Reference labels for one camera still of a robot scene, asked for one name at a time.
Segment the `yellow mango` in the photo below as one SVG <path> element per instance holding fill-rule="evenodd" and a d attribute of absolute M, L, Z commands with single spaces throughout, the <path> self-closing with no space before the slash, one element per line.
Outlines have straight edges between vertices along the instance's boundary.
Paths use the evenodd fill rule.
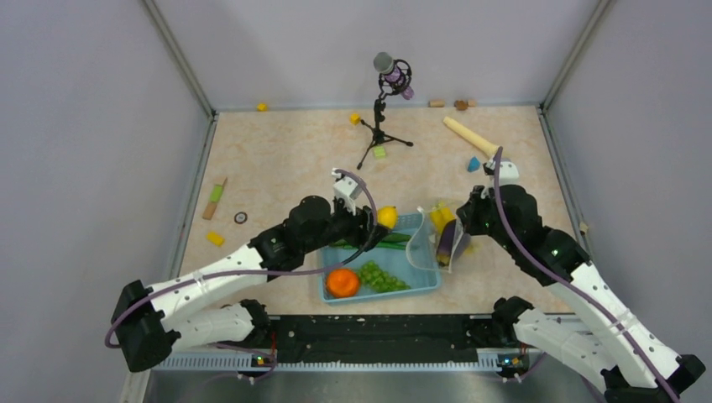
<path fill-rule="evenodd" d="M 388 229 L 394 229 L 398 221 L 398 212 L 394 206 L 381 207 L 377 211 L 377 223 Z"/>

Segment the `yellow banana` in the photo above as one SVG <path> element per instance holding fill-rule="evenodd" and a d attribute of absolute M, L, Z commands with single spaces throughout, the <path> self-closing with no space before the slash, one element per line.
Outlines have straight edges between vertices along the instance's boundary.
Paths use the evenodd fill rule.
<path fill-rule="evenodd" d="M 455 215 L 445 202 L 439 202 L 428 213 L 428 216 L 436 229 L 437 235 L 441 235 L 446 225 L 455 219 Z"/>

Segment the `purple eggplant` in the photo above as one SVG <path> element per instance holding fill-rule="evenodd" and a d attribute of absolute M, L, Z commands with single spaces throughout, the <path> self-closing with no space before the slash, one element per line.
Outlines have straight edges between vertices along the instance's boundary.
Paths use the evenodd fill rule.
<path fill-rule="evenodd" d="M 456 228 L 457 221 L 454 219 L 446 225 L 440 235 L 436 249 L 436 260 L 440 267 L 446 267 L 450 264 Z"/>

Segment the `clear dotted zip bag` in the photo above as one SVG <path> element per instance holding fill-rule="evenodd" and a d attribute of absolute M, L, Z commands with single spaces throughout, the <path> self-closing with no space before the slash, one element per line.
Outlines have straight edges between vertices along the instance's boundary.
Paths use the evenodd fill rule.
<path fill-rule="evenodd" d="M 431 199 L 416 208 L 420 223 L 406 244 L 406 258 L 420 270 L 452 273 L 464 268 L 482 248 L 466 234 L 456 211 L 462 201 Z"/>

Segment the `blue plastic basket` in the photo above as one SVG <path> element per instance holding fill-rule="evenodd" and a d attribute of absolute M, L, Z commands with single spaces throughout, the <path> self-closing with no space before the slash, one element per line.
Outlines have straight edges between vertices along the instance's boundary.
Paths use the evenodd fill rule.
<path fill-rule="evenodd" d="M 442 275 L 427 233 L 431 229 L 420 213 L 400 215 L 387 241 L 346 265 L 359 278 L 357 292 L 336 297 L 327 290 L 327 275 L 321 274 L 317 292 L 322 301 L 336 306 L 419 296 L 438 289 Z"/>

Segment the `orange fruit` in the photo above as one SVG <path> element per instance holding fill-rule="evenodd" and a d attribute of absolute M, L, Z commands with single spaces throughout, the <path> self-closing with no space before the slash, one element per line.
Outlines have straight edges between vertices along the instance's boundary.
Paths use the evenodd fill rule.
<path fill-rule="evenodd" d="M 341 268 L 332 271 L 326 277 L 326 290 L 334 298 L 355 296 L 361 287 L 357 273 L 351 269 Z"/>

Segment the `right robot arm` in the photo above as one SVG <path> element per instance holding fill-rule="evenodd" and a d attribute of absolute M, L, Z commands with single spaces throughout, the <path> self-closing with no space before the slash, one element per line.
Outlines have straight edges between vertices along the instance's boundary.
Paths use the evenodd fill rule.
<path fill-rule="evenodd" d="M 493 239 L 590 331 L 583 336 L 512 296 L 494 305 L 492 333 L 498 343 L 520 341 L 541 350 L 608 402 L 678 402 L 704 373 L 698 357 L 675 352 L 639 322 L 574 238 L 543 225 L 536 199 L 523 187 L 475 186 L 457 217 L 466 234 Z"/>

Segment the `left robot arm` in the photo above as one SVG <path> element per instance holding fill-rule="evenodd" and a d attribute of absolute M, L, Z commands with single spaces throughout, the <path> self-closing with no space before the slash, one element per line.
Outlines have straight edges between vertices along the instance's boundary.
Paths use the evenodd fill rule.
<path fill-rule="evenodd" d="M 307 196 L 287 218 L 236 251 L 189 275 L 152 285 L 126 284 L 105 337 L 131 373 L 161 364 L 172 353 L 217 342 L 258 347 L 268 339 L 270 320 L 254 299 L 214 311 L 213 302 L 281 276 L 298 275 L 305 257 L 344 241 L 360 255 L 392 232 L 397 216 L 385 209 L 350 207 L 337 197 Z"/>

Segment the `green cucumber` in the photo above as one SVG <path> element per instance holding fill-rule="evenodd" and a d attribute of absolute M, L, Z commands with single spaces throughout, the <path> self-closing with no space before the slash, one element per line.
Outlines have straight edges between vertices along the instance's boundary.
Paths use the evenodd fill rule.
<path fill-rule="evenodd" d="M 396 249 L 405 250 L 407 243 L 411 240 L 411 235 L 404 233 L 390 233 L 385 236 L 376 245 L 379 249 Z M 350 245 L 345 240 L 337 241 L 336 243 L 329 244 L 329 247 L 336 249 L 358 249 L 353 245 Z"/>

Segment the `green grapes bunch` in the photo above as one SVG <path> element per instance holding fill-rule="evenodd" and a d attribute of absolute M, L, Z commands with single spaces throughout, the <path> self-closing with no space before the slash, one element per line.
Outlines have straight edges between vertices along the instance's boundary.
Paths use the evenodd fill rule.
<path fill-rule="evenodd" d="M 361 282 L 377 293 L 409 290 L 411 287 L 386 270 L 383 270 L 374 261 L 368 261 L 356 271 Z"/>

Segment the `blue toy block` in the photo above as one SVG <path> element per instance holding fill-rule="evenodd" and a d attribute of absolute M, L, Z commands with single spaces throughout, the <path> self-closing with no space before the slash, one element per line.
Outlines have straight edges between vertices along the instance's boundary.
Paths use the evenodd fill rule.
<path fill-rule="evenodd" d="M 474 173 L 481 167 L 481 163 L 477 157 L 472 157 L 467 166 L 467 172 Z"/>

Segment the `wooden rolling pin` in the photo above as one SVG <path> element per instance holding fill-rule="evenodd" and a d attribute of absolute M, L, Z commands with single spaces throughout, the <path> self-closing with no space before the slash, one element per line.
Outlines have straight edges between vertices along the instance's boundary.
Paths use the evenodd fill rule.
<path fill-rule="evenodd" d="M 495 157 L 498 149 L 500 148 L 498 144 L 490 142 L 453 118 L 445 117 L 442 122 L 448 129 L 485 154 L 489 160 L 492 160 Z"/>

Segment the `light green cube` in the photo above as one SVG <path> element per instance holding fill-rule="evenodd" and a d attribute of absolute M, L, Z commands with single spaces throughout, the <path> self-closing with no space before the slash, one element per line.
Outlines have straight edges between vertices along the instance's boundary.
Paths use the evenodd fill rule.
<path fill-rule="evenodd" d="M 377 160 L 384 159 L 386 157 L 386 150 L 385 147 L 382 145 L 375 146 L 372 148 L 373 150 L 373 156 Z"/>

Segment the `brown wooden block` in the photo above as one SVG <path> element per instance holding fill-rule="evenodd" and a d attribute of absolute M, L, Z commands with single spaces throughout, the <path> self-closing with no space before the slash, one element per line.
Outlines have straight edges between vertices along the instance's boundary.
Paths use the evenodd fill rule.
<path fill-rule="evenodd" d="M 477 101 L 474 100 L 474 99 L 456 100 L 456 101 L 453 103 L 453 107 L 454 107 L 457 111 L 466 111 L 466 110 L 468 110 L 469 108 L 473 108 L 473 107 L 477 107 L 477 106 L 478 106 L 478 103 L 477 103 Z"/>

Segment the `yellow block left side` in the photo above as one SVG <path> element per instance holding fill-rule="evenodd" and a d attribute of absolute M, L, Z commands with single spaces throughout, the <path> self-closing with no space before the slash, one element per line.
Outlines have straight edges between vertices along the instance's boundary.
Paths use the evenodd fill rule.
<path fill-rule="evenodd" d="M 217 247 L 221 247 L 225 242 L 225 238 L 222 235 L 213 231 L 210 231 L 206 234 L 206 239 L 209 243 Z"/>

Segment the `green wooden toy knife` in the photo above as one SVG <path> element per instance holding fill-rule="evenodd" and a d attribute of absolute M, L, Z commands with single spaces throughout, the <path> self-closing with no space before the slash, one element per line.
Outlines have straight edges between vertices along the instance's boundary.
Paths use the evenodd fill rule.
<path fill-rule="evenodd" d="M 217 210 L 217 205 L 220 202 L 224 188 L 228 182 L 228 178 L 226 176 L 218 177 L 213 183 L 212 183 L 212 188 L 211 191 L 208 195 L 208 201 L 207 204 L 203 210 L 202 213 L 202 219 L 204 220 L 212 220 L 215 211 Z"/>

